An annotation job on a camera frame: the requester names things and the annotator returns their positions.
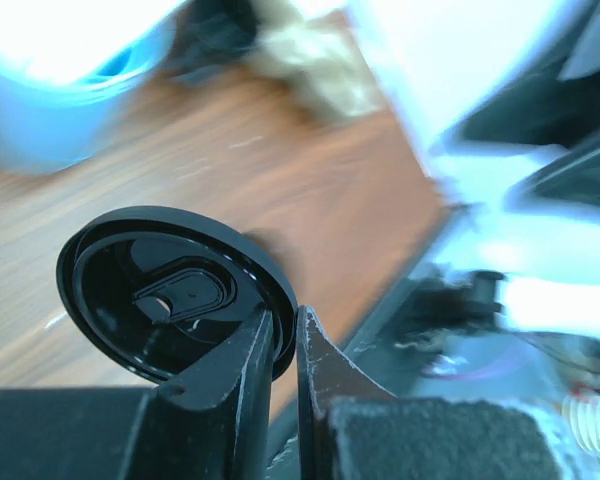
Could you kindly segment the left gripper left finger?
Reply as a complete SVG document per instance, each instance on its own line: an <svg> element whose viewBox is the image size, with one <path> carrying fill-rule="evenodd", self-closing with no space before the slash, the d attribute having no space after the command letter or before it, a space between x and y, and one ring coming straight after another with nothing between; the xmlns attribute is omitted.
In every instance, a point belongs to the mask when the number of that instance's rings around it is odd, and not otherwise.
<svg viewBox="0 0 600 480"><path fill-rule="evenodd" d="M0 479L261 479L273 321L154 387L0 390Z"/></svg>

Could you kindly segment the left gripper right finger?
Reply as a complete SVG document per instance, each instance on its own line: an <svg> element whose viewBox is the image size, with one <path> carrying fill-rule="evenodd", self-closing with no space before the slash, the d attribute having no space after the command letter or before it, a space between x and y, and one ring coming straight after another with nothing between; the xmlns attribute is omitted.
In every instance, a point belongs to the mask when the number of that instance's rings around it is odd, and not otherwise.
<svg viewBox="0 0 600 480"><path fill-rule="evenodd" d="M562 479L548 413L520 401L399 399L299 311L304 479Z"/></svg>

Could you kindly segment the black cup lid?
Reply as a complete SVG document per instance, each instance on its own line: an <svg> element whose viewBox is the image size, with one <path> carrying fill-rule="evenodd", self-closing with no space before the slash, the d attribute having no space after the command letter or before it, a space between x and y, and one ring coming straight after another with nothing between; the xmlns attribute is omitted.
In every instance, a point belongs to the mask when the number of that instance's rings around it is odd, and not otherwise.
<svg viewBox="0 0 600 480"><path fill-rule="evenodd" d="M104 355L166 381L261 309L273 323L273 378L295 354L298 303L281 264L231 227L190 211L126 207L62 247L56 284L69 317Z"/></svg>

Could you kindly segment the stack of black cups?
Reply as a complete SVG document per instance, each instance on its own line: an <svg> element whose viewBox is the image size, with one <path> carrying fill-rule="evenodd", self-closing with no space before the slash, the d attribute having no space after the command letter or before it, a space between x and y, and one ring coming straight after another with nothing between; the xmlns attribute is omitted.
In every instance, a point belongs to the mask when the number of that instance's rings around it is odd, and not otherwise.
<svg viewBox="0 0 600 480"><path fill-rule="evenodd" d="M165 73L197 86L252 50L259 21L248 0L195 0L177 21Z"/></svg>

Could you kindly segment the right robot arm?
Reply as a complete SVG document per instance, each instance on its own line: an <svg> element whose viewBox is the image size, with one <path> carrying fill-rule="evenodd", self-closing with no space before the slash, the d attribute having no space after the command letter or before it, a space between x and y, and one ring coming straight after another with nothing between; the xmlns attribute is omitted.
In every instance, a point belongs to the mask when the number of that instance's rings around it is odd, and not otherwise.
<svg viewBox="0 0 600 480"><path fill-rule="evenodd" d="M480 235L469 308L600 340L600 1L441 1L421 40L430 151Z"/></svg>

